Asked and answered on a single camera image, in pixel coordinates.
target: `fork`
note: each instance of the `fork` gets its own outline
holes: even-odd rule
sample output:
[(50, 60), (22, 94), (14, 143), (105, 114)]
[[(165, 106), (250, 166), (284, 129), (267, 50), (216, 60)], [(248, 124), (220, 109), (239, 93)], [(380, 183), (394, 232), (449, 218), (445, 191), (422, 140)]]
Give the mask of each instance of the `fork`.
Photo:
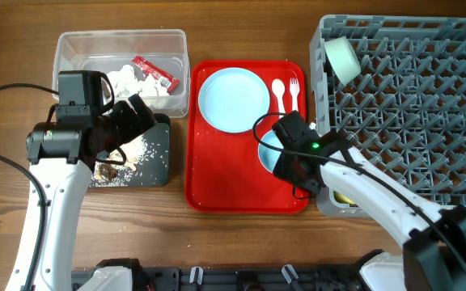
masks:
[(298, 111), (299, 82), (297, 78), (290, 79), (289, 91), (292, 95), (292, 111)]

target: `transparent container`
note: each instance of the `transparent container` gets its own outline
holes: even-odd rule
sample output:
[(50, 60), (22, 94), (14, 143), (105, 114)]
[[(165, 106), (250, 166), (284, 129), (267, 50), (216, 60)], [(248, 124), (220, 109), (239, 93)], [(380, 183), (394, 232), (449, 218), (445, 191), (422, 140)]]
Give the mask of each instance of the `transparent container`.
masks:
[(97, 70), (108, 74), (131, 65), (136, 77), (144, 79), (142, 71), (132, 62), (136, 56), (180, 80), (169, 96), (144, 97), (145, 104), (170, 117), (186, 116), (190, 66), (186, 35), (180, 29), (65, 32), (58, 39), (52, 88), (58, 89), (58, 73), (63, 70)]

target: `gray dish rack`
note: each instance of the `gray dish rack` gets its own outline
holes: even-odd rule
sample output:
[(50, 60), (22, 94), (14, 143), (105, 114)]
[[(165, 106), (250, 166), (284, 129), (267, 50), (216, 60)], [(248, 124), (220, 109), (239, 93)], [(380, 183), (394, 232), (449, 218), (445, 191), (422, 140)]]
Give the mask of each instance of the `gray dish rack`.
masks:
[[(362, 69), (346, 86), (324, 52), (325, 41), (342, 36)], [(410, 190), (466, 206), (466, 19), (326, 15), (310, 58), (320, 134), (344, 131)], [(325, 215), (367, 216), (327, 188), (317, 206)]]

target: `red wrapper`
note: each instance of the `red wrapper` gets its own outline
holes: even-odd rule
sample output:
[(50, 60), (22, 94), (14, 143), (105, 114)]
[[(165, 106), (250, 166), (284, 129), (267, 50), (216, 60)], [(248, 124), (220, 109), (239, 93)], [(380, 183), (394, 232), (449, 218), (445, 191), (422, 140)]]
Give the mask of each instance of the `red wrapper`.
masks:
[(179, 84), (178, 79), (174, 78), (174, 76), (170, 75), (169, 73), (153, 65), (151, 62), (147, 61), (143, 57), (136, 56), (133, 59), (133, 63), (137, 65), (140, 69), (142, 69), (143, 73), (146, 76), (151, 74), (152, 77), (154, 77), (154, 79), (159, 80), (159, 83), (161, 84), (161, 86), (164, 86), (167, 88), (168, 93), (174, 90), (177, 84)]

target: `wood grain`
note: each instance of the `wood grain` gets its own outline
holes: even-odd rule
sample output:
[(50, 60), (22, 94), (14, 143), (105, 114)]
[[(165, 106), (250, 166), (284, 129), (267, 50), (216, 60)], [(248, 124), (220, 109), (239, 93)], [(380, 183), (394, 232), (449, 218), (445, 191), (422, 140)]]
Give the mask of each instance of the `wood grain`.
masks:
[[(320, 18), (341, 13), (466, 17), (466, 2), (26, 0), (15, 5), (0, 0), (0, 85), (51, 86), (58, 37), (63, 32), (104, 29), (181, 28), (187, 34), (192, 67), (206, 59), (288, 59), (307, 74), (308, 44)], [(307, 102), (313, 116), (313, 96)], [(45, 119), (52, 103), (42, 92), (2, 92), (0, 153), (26, 166), (25, 137)], [(174, 120), (172, 179), (167, 186), (87, 193), (74, 268), (90, 268), (114, 257), (180, 268), (312, 265), (352, 262), (375, 248), (400, 251), (374, 221), (324, 217), (315, 201), (293, 216), (193, 211), (183, 194), (186, 132), (187, 120)], [(0, 163), (0, 290), (15, 262), (27, 193), (28, 181)]]

